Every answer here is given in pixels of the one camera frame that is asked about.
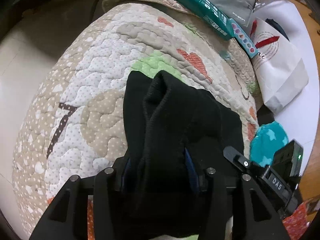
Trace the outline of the black pants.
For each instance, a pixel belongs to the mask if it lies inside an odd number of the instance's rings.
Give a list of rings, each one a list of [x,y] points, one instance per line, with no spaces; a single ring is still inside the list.
[[[244,150],[240,116],[207,90],[163,70],[153,78],[129,74],[123,116],[127,151],[119,198],[112,205],[115,238],[202,234],[213,198],[204,173],[212,167],[238,174],[223,149]]]

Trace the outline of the teal star blanket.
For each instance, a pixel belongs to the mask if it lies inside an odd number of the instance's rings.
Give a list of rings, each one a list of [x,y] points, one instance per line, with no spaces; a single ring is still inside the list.
[[[249,159],[261,167],[271,165],[274,154],[288,143],[287,133],[280,123],[262,125],[251,141]]]

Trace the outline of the quilted patchwork bed cover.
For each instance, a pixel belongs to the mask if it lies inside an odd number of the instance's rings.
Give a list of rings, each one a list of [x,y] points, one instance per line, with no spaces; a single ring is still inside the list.
[[[206,89],[239,114],[244,154],[259,127],[260,89],[235,39],[223,40],[174,0],[104,0],[104,14],[59,58],[40,84],[20,128],[12,181],[30,236],[74,174],[89,177],[124,155],[128,75],[160,70]]]

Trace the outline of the white paper shopping bag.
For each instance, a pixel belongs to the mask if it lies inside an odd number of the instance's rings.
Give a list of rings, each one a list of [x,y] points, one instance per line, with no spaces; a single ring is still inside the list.
[[[309,83],[304,62],[297,47],[266,21],[256,18],[251,34],[258,49],[252,65],[263,104],[278,114]]]

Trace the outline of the light blue dotted box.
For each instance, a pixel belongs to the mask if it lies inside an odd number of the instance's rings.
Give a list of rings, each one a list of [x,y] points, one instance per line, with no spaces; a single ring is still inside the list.
[[[248,57],[252,59],[253,57],[255,57],[255,55],[258,54],[258,49],[255,47],[252,40],[235,20],[230,18],[229,21],[234,31],[234,37],[236,38],[240,46],[242,46],[244,51],[247,53]]]

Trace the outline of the long teal cardboard box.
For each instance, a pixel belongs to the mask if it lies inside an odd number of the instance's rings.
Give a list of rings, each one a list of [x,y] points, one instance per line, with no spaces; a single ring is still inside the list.
[[[204,20],[224,40],[234,37],[230,20],[209,0],[176,0]]]

